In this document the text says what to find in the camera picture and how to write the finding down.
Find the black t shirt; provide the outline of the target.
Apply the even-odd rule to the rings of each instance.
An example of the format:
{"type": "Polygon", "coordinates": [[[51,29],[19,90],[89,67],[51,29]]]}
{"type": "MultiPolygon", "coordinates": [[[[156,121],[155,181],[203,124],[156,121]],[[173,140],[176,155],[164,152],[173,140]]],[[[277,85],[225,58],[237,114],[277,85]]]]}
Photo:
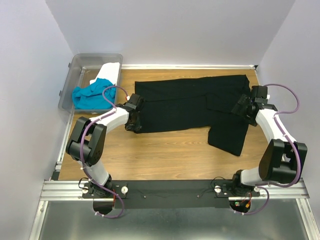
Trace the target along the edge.
{"type": "Polygon", "coordinates": [[[241,155],[249,125],[232,109],[251,93],[246,75],[137,81],[134,90],[144,99],[139,134],[209,127],[210,146],[241,155]]]}

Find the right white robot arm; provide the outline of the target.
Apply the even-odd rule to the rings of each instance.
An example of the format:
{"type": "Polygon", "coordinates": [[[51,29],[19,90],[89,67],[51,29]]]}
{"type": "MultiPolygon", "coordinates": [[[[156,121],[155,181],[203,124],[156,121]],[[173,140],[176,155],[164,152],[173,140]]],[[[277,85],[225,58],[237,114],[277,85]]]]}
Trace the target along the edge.
{"type": "Polygon", "coordinates": [[[268,146],[257,167],[238,170],[232,177],[230,191],[241,196],[248,189],[274,185],[288,188],[299,182],[308,148],[285,128],[277,108],[266,97],[243,94],[231,111],[249,124],[259,125],[268,146]]]}

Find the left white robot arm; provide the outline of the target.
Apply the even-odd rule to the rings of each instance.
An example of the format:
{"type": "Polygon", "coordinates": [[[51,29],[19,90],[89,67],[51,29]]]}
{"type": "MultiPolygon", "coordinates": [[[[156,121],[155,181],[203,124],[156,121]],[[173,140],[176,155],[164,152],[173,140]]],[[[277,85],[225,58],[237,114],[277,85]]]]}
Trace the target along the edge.
{"type": "Polygon", "coordinates": [[[112,190],[112,177],[101,161],[106,136],[119,126],[131,132],[140,130],[141,110],[141,106],[132,103],[118,104],[96,117],[82,116],[74,125],[65,151],[88,174],[93,191],[101,198],[111,195],[112,190]]]}

